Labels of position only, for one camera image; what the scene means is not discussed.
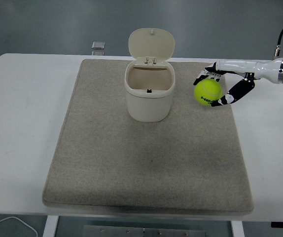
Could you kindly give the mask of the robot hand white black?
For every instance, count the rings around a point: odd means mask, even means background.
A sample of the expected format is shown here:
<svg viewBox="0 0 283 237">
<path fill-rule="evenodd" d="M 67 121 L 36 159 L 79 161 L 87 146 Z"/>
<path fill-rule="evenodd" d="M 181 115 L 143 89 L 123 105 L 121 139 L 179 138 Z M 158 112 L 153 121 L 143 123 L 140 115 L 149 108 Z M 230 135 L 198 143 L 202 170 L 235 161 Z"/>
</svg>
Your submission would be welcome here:
<svg viewBox="0 0 283 237">
<path fill-rule="evenodd" d="M 219 60 L 205 67 L 193 85 L 195 99 L 207 106 L 233 104 L 254 89 L 254 81 L 267 79 L 272 83 L 283 83 L 283 59 L 268 62 L 250 60 Z M 220 77 L 224 74 L 236 74 L 243 77 L 225 95 L 221 96 Z"/>
</svg>

